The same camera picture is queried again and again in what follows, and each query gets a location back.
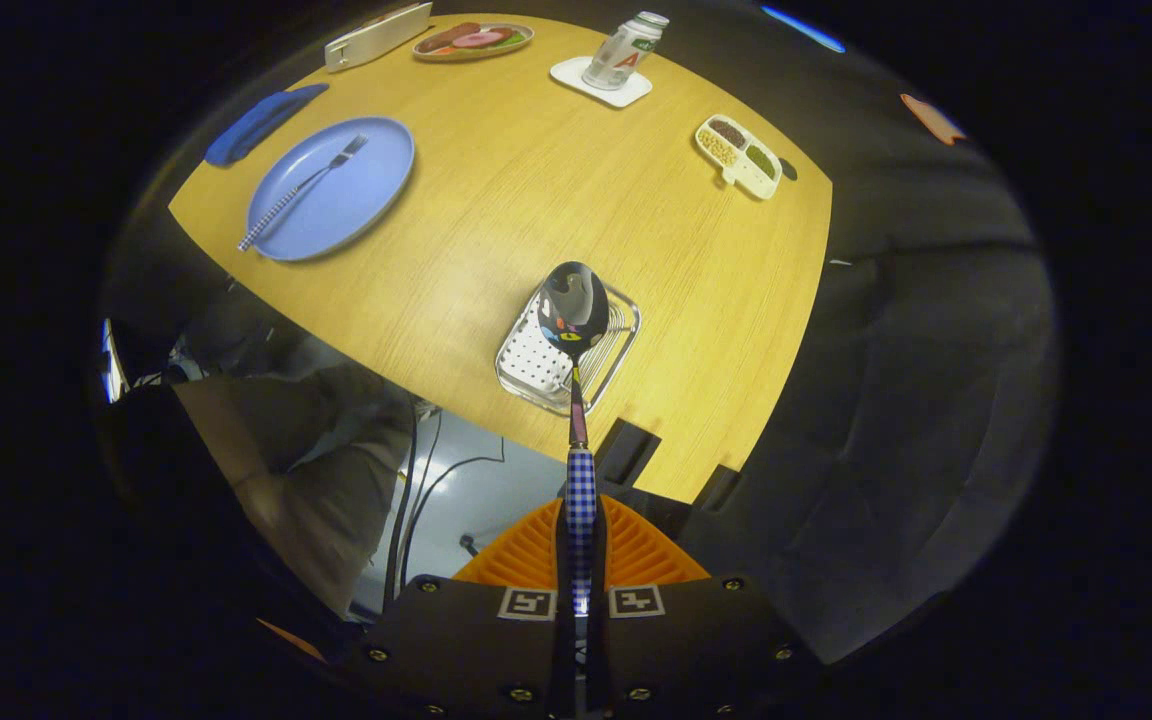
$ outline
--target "orange tag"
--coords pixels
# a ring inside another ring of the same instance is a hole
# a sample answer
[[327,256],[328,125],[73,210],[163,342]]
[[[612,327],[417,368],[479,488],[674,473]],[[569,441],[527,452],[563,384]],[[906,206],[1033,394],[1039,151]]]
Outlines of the orange tag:
[[905,103],[905,107],[909,108],[910,113],[914,113],[914,116],[922,120],[923,126],[927,127],[929,131],[932,131],[937,141],[941,141],[946,145],[954,145],[955,138],[960,138],[961,141],[968,138],[958,127],[941,114],[941,111],[933,108],[927,103],[904,94],[904,92],[901,92],[900,99]]

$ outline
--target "wooden table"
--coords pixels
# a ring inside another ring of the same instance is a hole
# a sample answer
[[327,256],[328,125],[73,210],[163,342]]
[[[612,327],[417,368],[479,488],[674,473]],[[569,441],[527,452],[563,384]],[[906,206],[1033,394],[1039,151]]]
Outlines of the wooden table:
[[[767,423],[812,310],[832,183],[745,104],[667,56],[624,109],[559,85],[550,66],[604,35],[520,15],[516,53],[423,63],[408,41],[372,63],[312,73],[332,88],[228,169],[202,164],[172,213],[221,268],[358,363],[492,433],[562,460],[567,420],[509,395],[494,358],[536,285],[582,260],[643,310],[626,364],[590,416],[590,447],[623,418],[660,437],[636,488],[691,502],[718,464],[740,470]],[[664,43],[668,55],[668,32]],[[776,196],[717,183],[695,149],[705,118],[735,118],[794,165]],[[324,258],[238,253],[266,170],[312,132],[388,115],[416,165],[387,217]]]

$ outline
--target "seeds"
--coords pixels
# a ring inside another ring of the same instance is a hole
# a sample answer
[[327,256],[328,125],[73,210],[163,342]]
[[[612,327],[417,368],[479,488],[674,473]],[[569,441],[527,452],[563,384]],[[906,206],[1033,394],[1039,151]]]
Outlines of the seeds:
[[772,167],[772,159],[768,158],[765,152],[759,150],[758,146],[750,145],[745,150],[745,156],[749,156],[749,159],[753,160],[755,165],[758,165],[760,170],[767,173],[767,177],[776,179],[776,168]]
[[718,131],[718,135],[726,137],[727,142],[730,142],[732,145],[736,146],[736,150],[741,150],[741,147],[745,146],[745,135],[738,129],[733,128],[730,124],[722,122],[722,120],[710,120],[708,127],[714,128],[714,131]]
[[736,161],[736,151],[730,145],[722,142],[717,135],[710,131],[700,131],[698,136],[700,145],[722,165],[732,165]]

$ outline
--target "blue light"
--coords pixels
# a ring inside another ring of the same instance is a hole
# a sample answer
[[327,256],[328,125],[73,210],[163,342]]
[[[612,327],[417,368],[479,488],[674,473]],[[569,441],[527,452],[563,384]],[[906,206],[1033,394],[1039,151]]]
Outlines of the blue light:
[[835,40],[835,38],[828,37],[826,33],[818,31],[817,28],[810,26],[809,24],[801,23],[798,20],[788,17],[785,13],[781,13],[776,8],[770,8],[767,5],[763,6],[763,12],[772,15],[773,18],[781,20],[788,26],[796,29],[796,31],[802,32],[804,36],[812,38],[812,40],[819,41],[820,45],[828,47],[828,50],[835,51],[835,53],[846,53],[847,50],[842,46],[841,41]]

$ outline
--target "white coaster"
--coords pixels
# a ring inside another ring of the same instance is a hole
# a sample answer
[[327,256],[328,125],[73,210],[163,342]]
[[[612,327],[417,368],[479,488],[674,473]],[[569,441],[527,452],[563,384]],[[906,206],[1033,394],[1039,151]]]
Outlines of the white coaster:
[[558,79],[558,82],[563,83],[568,88],[576,88],[576,90],[584,92],[584,94],[598,97],[599,100],[607,103],[613,108],[623,108],[623,106],[634,103],[639,97],[652,92],[652,81],[643,77],[643,73],[632,74],[630,79],[617,90],[599,90],[599,88],[589,85],[588,82],[581,78],[581,74],[585,73],[585,68],[589,68],[591,60],[593,60],[591,55],[563,60],[562,63],[550,68],[550,77]]

